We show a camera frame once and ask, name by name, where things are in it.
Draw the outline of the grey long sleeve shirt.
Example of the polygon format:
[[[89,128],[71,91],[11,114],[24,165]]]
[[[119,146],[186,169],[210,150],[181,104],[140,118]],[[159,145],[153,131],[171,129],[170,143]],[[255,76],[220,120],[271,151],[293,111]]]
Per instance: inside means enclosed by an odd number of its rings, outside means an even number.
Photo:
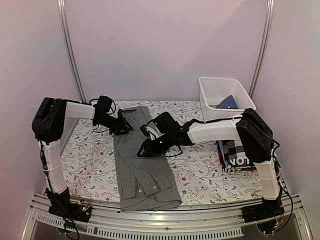
[[[182,200],[166,157],[137,156],[145,140],[140,126],[151,120],[148,108],[126,108],[123,115],[133,130],[113,137],[120,209],[124,212],[162,211],[178,207]]]

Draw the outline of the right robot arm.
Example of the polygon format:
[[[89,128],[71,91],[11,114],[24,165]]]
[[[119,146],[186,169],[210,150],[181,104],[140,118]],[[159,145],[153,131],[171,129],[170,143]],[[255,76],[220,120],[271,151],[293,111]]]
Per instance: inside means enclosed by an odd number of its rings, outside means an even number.
[[[279,143],[274,140],[273,132],[265,121],[252,108],[243,113],[209,121],[191,119],[180,125],[168,112],[163,112],[151,119],[161,136],[140,127],[147,137],[141,144],[138,157],[159,157],[176,146],[193,146],[214,141],[240,141],[245,156],[253,162],[262,185],[262,199],[258,213],[262,218],[269,218],[278,210],[278,201],[282,196],[279,183],[279,165],[275,149]]]

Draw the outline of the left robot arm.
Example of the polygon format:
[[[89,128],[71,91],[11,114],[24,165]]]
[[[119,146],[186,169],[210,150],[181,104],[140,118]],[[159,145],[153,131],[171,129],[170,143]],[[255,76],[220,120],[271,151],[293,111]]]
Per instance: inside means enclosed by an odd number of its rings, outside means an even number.
[[[35,139],[40,148],[40,160],[46,176],[47,195],[51,201],[56,200],[55,209],[63,216],[74,213],[70,201],[69,189],[63,176],[60,144],[64,132],[65,119],[91,120],[93,126],[104,126],[111,135],[124,135],[133,130],[129,121],[119,109],[116,117],[112,116],[113,100],[101,95],[95,104],[45,97],[42,100],[31,124]]]

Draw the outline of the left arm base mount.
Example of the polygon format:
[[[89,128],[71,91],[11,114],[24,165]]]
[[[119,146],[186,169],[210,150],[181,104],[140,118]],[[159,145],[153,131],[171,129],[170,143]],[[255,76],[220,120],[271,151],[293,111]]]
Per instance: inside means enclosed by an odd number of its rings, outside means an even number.
[[[88,223],[92,214],[92,204],[83,200],[70,202],[69,200],[57,199],[51,201],[48,212],[55,216]]]

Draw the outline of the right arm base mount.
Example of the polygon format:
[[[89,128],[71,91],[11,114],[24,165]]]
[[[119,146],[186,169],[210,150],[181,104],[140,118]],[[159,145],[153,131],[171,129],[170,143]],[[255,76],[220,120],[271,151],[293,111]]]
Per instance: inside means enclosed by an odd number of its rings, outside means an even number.
[[[242,218],[245,223],[256,222],[268,218],[274,218],[285,213],[281,199],[265,200],[256,205],[241,208]]]

